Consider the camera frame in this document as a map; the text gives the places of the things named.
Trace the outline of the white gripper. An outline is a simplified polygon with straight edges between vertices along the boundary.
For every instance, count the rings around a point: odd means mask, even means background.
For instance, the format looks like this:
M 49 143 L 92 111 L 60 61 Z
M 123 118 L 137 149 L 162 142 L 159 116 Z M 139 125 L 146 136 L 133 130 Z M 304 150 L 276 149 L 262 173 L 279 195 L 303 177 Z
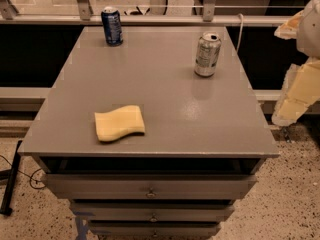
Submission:
M 320 57 L 320 0 L 310 0 L 304 8 L 280 25 L 274 35 L 296 39 L 297 50 L 309 57 Z M 301 66 L 292 64 L 286 72 L 272 123 L 286 127 L 295 123 L 320 99 L 320 61 L 308 59 Z

